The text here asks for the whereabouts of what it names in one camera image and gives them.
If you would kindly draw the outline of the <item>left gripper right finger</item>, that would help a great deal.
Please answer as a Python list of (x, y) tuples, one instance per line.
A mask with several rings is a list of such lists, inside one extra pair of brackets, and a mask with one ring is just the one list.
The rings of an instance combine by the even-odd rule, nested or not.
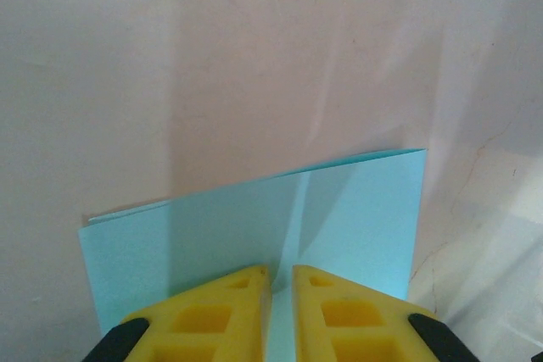
[(298, 361), (474, 361), (437, 317), (308, 265), (293, 270)]

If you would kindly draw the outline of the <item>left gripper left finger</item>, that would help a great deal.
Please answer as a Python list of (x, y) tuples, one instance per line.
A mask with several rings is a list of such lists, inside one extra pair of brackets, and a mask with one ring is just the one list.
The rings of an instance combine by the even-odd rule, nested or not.
[(128, 315), (87, 361), (262, 361), (271, 313), (265, 266), (251, 266)]

